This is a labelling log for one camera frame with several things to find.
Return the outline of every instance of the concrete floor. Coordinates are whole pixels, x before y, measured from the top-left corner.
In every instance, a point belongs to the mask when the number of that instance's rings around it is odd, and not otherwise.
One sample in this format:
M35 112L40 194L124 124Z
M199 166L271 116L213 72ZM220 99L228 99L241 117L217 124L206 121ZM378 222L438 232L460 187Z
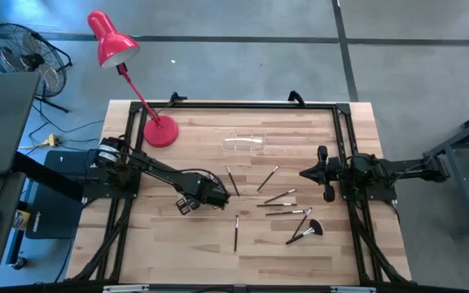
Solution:
M90 33L85 18L106 11L132 35L337 37L328 0L0 0L0 23L38 32ZM347 37L469 39L469 0L340 0ZM102 70L96 42L53 42L72 56L64 91L44 107L65 129L104 118L107 101L134 98L114 69ZM284 100L297 90L309 101L349 101L339 45L144 42L128 63L146 98ZM372 102L384 156L418 157L469 118L469 46L350 46L360 101ZM37 128L36 112L25 133ZM64 136L98 138L100 125ZM43 139L53 128L37 133ZM23 137L22 144L29 144ZM87 149L96 143L69 143ZM42 162L47 149L31 154ZM401 228L413 279L425 285L469 289L469 238L453 240L466 212L452 181L397 184ZM30 266L0 269L0 285L52 282L66 240L25 241Z

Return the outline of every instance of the fan stand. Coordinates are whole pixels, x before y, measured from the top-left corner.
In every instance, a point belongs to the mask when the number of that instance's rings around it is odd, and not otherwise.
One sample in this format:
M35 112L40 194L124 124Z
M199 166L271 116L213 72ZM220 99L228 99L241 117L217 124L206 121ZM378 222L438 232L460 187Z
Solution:
M61 106L59 106L59 105L57 105L57 104L54 104L54 103L48 101L47 99L45 99L45 93L46 93L46 84L43 84L43 86L42 86L42 96L41 96L40 98L39 98L39 97L33 97L33 98L35 98L36 101L43 102L43 103L45 103L46 105L51 106L51 107L54 107L55 109L58 109L58 110L60 110L60 111L62 111L62 112L65 112L65 113L67 113L67 114L69 113L69 110L68 110L68 109L63 108L63 107L61 107Z

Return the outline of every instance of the wooden tabletop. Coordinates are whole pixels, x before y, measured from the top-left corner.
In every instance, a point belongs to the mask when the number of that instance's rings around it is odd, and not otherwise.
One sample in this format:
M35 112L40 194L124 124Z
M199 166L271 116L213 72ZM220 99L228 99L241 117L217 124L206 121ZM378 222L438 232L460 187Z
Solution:
M103 137L125 131L130 101L112 100ZM382 157L370 103L350 103L360 152ZM193 284L326 285L358 284L348 211L334 184L336 201L322 199L323 188L298 172L316 164L319 145L337 156L334 122L327 110L167 109L164 115L179 125L177 141L156 149L143 143L149 155L174 168L205 168L219 175L232 195L224 211L203 205L182 216L175 206L178 193L171 186L143 175L134 201L125 244L121 282ZM134 133L138 127L135 121ZM345 123L342 123L347 137ZM221 141L237 132L265 133L261 153L223 151ZM276 164L281 168L257 192ZM226 165L240 192L236 196ZM323 236L309 235L290 246L303 215L265 216L292 208L257 208L275 195L296 188L277 203L313 208ZM103 241L109 199L98 199L81 216L67 277L81 271ZM396 214L387 204L370 202L375 237L385 256L406 278L410 271ZM238 251L234 252L235 215L239 215ZM108 259L111 272L115 247ZM371 276L369 253L367 271Z

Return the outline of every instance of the red desk lamp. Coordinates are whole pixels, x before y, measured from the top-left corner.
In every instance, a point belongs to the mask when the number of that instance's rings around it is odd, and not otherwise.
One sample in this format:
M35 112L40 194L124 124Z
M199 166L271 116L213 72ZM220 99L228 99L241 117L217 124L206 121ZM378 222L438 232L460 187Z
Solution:
M178 136L178 125L169 116L158 116L149 104L144 100L137 88L128 76L124 62L140 51L140 46L131 37L118 33L107 15L102 11L93 11L88 15L88 24L99 40L97 59L102 68L116 66L134 92L140 98L142 104L150 116L150 120L144 126L144 139L154 147L167 147L171 145Z

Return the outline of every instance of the electric fan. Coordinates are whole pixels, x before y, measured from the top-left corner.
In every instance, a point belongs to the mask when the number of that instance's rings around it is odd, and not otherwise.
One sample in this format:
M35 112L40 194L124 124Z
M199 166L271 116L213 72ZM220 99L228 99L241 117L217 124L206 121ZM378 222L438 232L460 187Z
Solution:
M65 65L59 54L68 58ZM36 95L56 96L66 85L66 67L70 56L50 44L39 33L19 24L0 24L0 71L39 72L41 80Z

